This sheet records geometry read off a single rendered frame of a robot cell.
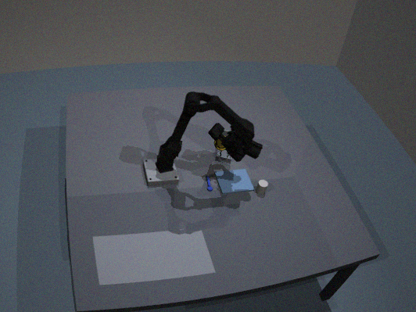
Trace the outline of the yellow round plate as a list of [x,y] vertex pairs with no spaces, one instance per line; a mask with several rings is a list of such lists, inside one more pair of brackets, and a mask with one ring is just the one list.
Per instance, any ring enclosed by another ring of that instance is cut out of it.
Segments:
[[214,140],[214,145],[215,145],[216,149],[218,149],[220,151],[223,151],[226,148],[223,147],[223,145],[221,143],[222,143],[222,141],[219,138],[216,141]]

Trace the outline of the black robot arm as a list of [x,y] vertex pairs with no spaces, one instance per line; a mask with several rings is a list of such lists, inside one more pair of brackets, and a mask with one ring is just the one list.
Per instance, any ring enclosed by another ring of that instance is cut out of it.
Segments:
[[[200,101],[205,101],[205,103],[200,104]],[[218,96],[191,91],[185,96],[183,111],[173,134],[160,146],[160,152],[155,165],[161,174],[173,170],[174,159],[178,157],[178,153],[181,151],[181,137],[191,117],[197,112],[205,112],[207,110],[215,110],[231,125],[231,131],[227,134],[231,135],[228,144],[232,149],[242,149],[246,155],[254,159],[260,155],[263,146],[253,141],[254,129],[250,121],[241,118],[226,103],[222,102]]]

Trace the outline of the light blue flat square mat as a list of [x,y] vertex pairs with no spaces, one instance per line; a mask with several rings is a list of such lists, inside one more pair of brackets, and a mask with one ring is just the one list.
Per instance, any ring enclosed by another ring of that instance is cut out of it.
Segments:
[[214,172],[223,194],[254,191],[246,169]]

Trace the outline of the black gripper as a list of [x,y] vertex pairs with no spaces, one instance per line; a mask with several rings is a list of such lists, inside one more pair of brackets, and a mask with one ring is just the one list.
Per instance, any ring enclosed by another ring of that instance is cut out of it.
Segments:
[[220,123],[216,123],[210,130],[209,135],[216,141],[218,138],[222,141],[223,147],[226,148],[228,154],[236,161],[240,162],[243,157],[246,155],[242,149],[232,149],[229,144],[228,140],[231,137],[229,134],[228,136],[224,137],[222,133],[224,132],[224,128]]

